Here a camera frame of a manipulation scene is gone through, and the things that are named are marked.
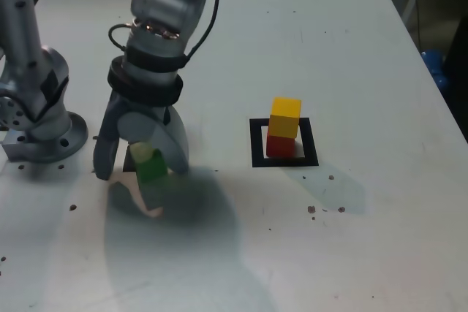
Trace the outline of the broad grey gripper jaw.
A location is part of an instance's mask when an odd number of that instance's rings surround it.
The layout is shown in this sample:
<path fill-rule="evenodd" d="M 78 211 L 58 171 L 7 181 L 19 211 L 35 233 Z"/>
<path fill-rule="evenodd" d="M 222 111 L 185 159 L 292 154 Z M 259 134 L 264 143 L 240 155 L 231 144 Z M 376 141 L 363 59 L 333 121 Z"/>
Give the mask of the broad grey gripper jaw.
<path fill-rule="evenodd" d="M 186 132 L 174 107 L 125 113 L 118 120 L 118 133 L 129 142 L 135 162 L 148 161 L 158 150 L 170 170 L 184 174 L 189 169 Z"/>

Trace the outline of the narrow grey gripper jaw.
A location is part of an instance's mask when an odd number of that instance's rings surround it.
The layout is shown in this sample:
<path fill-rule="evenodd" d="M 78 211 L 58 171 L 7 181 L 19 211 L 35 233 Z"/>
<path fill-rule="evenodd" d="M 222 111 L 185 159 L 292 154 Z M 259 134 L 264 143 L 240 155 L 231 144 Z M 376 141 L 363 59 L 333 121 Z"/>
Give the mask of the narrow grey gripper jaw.
<path fill-rule="evenodd" d="M 118 119 L 121 104 L 118 94 L 112 91 L 102 120 L 93 154 L 94 173 L 100 180 L 108 180 L 113 173 L 119 144 Z"/>

